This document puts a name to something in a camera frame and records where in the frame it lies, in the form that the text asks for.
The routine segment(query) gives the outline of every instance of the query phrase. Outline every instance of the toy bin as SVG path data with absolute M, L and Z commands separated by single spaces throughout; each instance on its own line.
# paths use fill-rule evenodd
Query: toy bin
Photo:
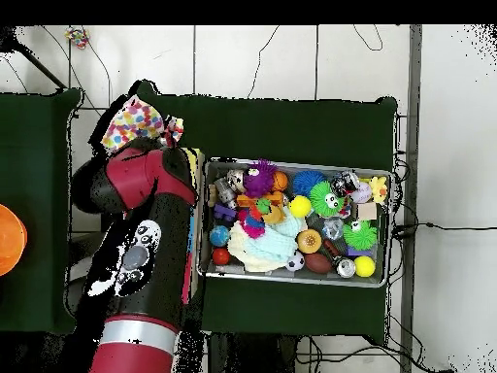
M 284 193 L 290 197 L 292 193 L 292 181 L 295 174 L 303 170 L 317 170 L 323 173 L 328 179 L 331 179 L 337 173 L 352 170 L 357 177 L 360 178 L 372 178 L 386 177 L 387 185 L 387 197 L 383 205 L 377 204 L 377 219 L 371 220 L 370 225 L 378 229 L 378 243 L 372 248 L 373 259 L 376 262 L 375 273 L 367 278 L 362 278 L 354 275 L 351 278 L 342 278 L 336 273 L 335 269 L 327 274 L 317 274 L 304 266 L 301 270 L 290 272 L 285 267 L 273 270 L 271 272 L 259 273 L 259 272 L 249 272 L 244 268 L 244 264 L 240 262 L 236 257 L 231 256 L 228 264 L 228 269 L 224 270 L 224 273 L 216 270 L 216 265 L 212 262 L 212 252 L 213 245 L 209 241 L 209 233 L 213 227 L 219 223 L 214 217 L 213 208 L 208 206 L 209 198 L 209 185 L 213 184 L 215 180 L 225 177 L 228 170 L 230 169 L 249 169 L 254 163 L 254 160 L 244 160 L 244 159 L 220 159 L 211 158 L 207 160 L 204 164 L 203 179 L 200 187 L 199 196 L 199 206 L 201 211 L 201 219 L 198 219 L 197 224 L 197 234 L 196 239 L 196 267 L 199 275 L 201 276 L 216 276 L 234 279 L 252 279 L 255 281 L 265 281 L 265 282 L 289 282 L 289 283 L 300 283 L 300 284 L 315 284 L 315 285 L 334 285 L 334 286 L 345 286 L 345 287 L 356 287 L 356 288 L 379 288 L 386 282 L 389 261 L 390 261 L 390 239 L 391 230 L 393 224 L 393 175 L 387 171 L 383 170 L 368 170 L 368 169 L 352 169 L 347 167 L 333 167 L 333 166 L 316 166 L 310 164 L 296 164 L 296 163 L 277 163 L 273 162 L 278 168 L 286 174 L 288 177 L 288 187 Z M 344 222 L 349 222 L 352 217 L 344 220 Z M 318 232 L 323 226 L 324 220 L 322 218 L 307 219 L 309 228 L 314 228 Z M 231 227 L 233 223 L 223 223 L 228 227 Z M 342 240 L 334 242 L 337 249 L 339 249 L 344 254 L 346 251 L 345 242 Z

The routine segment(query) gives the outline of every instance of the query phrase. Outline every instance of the orange bowl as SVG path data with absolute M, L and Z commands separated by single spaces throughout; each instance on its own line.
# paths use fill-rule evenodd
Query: orange bowl
M 27 232 L 22 221 L 7 207 L 0 205 L 0 276 L 17 265 L 26 242 Z

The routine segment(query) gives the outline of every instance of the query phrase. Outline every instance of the silver band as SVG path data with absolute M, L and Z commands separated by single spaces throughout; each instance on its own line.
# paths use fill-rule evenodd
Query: silver band
M 147 345 L 174 354 L 176 333 L 161 324 L 128 319 L 105 323 L 99 345 L 129 343 Z

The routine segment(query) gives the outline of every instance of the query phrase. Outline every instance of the dark green mat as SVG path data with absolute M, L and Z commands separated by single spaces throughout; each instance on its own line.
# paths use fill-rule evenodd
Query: dark green mat
M 68 223 L 68 118 L 81 99 L 70 89 L 52 96 L 0 94 L 0 203 L 27 230 L 14 270 L 0 277 L 0 330 L 66 333 L 64 307 Z
M 138 94 L 184 119 L 182 145 L 206 156 L 392 169 L 395 99 L 275 101 Z M 383 342 L 385 288 L 206 281 L 204 330 L 369 335 Z

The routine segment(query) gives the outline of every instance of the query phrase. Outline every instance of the light blue cloth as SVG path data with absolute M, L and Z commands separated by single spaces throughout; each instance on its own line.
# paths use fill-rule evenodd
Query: light blue cloth
M 266 225 L 266 231 L 257 239 L 247 238 L 244 249 L 247 254 L 286 264 L 297 250 L 294 237 L 284 236 Z
M 287 206 L 283 207 L 283 212 L 284 220 L 280 223 L 269 224 L 269 226 L 275 229 L 279 234 L 295 239 L 302 231 L 302 226 L 305 224 L 305 220 L 303 218 L 295 218 L 290 213 Z

